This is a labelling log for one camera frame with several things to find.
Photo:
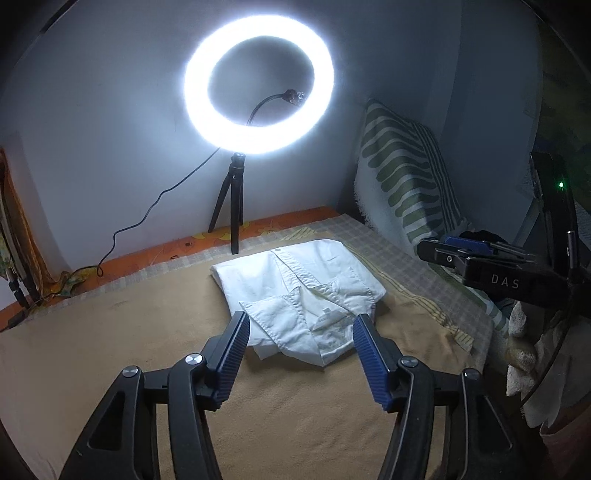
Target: led ring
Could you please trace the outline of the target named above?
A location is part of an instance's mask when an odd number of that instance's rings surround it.
[[[289,118],[267,127],[247,127],[221,115],[207,88],[215,65],[232,47],[261,36],[283,38],[300,47],[312,63],[314,86]],[[187,65],[184,94],[189,117],[203,138],[227,150],[256,154],[283,148],[308,133],[329,104],[334,79],[329,50],[316,33],[291,18],[257,15],[229,23],[203,40]]]

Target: orange curtain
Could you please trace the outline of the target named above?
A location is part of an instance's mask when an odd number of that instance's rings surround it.
[[[0,148],[0,168],[4,168],[4,201],[9,217],[12,237],[20,252],[21,261],[28,267],[31,276],[37,286],[37,290],[41,296],[60,293],[61,295],[69,296],[74,285],[84,281],[90,274],[89,272],[80,272],[81,275],[76,274],[74,278],[70,279],[65,285],[68,278],[68,272],[62,272],[59,278],[54,278],[47,269],[47,265],[41,256],[37,244],[31,233],[31,228],[27,222],[25,212],[22,204],[18,198],[17,192],[12,183],[10,170],[8,168],[8,161],[4,149]],[[5,251],[7,246],[4,241],[0,242],[0,257],[6,260],[11,254]]]

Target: bed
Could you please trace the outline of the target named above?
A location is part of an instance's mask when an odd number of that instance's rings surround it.
[[[387,288],[376,325],[433,369],[482,370],[490,317],[413,258],[341,215],[241,242],[241,255],[333,238]],[[76,437],[125,365],[172,365],[223,330],[230,312],[209,266],[212,247],[152,265],[61,302],[0,335],[0,420],[39,480],[57,479]],[[160,467],[172,478],[165,408]],[[232,478],[376,478],[394,417],[373,402],[354,352],[325,369],[247,349],[230,400],[208,416],[222,474]],[[436,415],[428,471],[441,455]]]

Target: white shirt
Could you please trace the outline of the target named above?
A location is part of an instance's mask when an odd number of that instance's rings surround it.
[[[353,346],[355,317],[386,291],[342,243],[313,240],[214,265],[230,312],[251,318],[248,345],[325,366]]]

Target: pillow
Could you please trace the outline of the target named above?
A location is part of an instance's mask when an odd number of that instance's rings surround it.
[[[409,255],[424,238],[467,230],[431,131],[377,100],[366,112],[355,196],[368,223]]]

